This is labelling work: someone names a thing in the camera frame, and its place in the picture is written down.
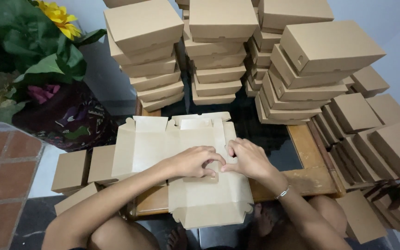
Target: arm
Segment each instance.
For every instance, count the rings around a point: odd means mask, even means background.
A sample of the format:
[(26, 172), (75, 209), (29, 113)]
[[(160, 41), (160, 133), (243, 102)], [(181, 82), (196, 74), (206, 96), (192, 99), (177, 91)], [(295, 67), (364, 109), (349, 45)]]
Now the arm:
[(42, 249), (87, 247), (89, 236), (137, 195), (173, 177), (215, 176), (212, 169), (204, 168), (212, 161), (225, 164), (214, 147), (193, 147), (101, 190), (55, 218), (47, 227)]
[[(229, 155), (239, 158), (237, 164), (226, 164), (221, 171), (236, 171), (255, 179), (279, 196), (288, 187), (288, 181), (268, 161), (264, 150), (248, 141), (237, 138), (228, 145)], [(303, 197), (290, 187), (287, 194), (279, 198), (296, 230), (313, 249), (350, 250), (348, 243)]]

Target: yellow sunflower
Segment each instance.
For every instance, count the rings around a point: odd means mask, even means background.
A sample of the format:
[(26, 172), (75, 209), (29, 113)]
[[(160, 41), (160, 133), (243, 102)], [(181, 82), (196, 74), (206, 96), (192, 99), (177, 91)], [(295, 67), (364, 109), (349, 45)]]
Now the yellow sunflower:
[(40, 8), (70, 40), (73, 41), (75, 37), (81, 36), (81, 30), (70, 23), (77, 20), (77, 18), (74, 15), (67, 14), (66, 7), (59, 7), (55, 2), (47, 3), (44, 1), (36, 1), (39, 4), (38, 8)]

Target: hand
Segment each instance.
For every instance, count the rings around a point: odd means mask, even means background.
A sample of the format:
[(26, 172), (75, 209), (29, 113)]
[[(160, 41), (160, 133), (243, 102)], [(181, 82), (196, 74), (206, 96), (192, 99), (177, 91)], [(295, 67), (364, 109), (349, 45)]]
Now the hand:
[(189, 148), (170, 158), (164, 159), (161, 163), (173, 171), (173, 176), (203, 177), (205, 175), (215, 176), (212, 169), (205, 166), (213, 161), (219, 161), (225, 165), (225, 159), (212, 146), (200, 146)]
[(263, 178), (270, 178), (273, 174), (280, 174), (268, 161), (263, 148), (247, 139), (230, 140), (228, 153), (230, 156), (236, 155), (239, 161), (236, 164), (226, 164), (221, 168), (222, 172), (235, 171), (258, 181)]

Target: bare foot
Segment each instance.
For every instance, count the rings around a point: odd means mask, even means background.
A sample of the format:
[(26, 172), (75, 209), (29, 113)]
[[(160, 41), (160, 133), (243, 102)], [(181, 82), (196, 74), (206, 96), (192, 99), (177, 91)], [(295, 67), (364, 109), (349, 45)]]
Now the bare foot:
[(186, 250), (188, 247), (188, 237), (186, 230), (182, 226), (178, 226), (177, 230), (172, 230), (169, 235), (167, 250)]
[(257, 203), (254, 209), (254, 219), (256, 220), (256, 227), (260, 237), (264, 237), (272, 231), (274, 227), (272, 216), (267, 209), (262, 208), (260, 203)]

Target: wooden table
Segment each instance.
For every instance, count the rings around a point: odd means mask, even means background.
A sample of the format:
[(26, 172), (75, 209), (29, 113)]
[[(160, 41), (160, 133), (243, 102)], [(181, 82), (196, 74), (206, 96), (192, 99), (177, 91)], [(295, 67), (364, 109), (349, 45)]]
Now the wooden table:
[[(135, 115), (160, 116), (161, 111), (147, 112), (137, 99)], [(282, 172), (289, 183), (302, 196), (320, 194), (332, 197), (344, 196), (345, 189), (313, 122), (287, 128), (303, 166), (303, 169)], [(249, 179), (249, 184), (254, 202), (270, 201), (275, 198), (273, 193), (257, 181)], [(128, 215), (136, 218), (144, 215), (169, 213), (168, 207), (168, 187), (153, 187), (129, 204)]]

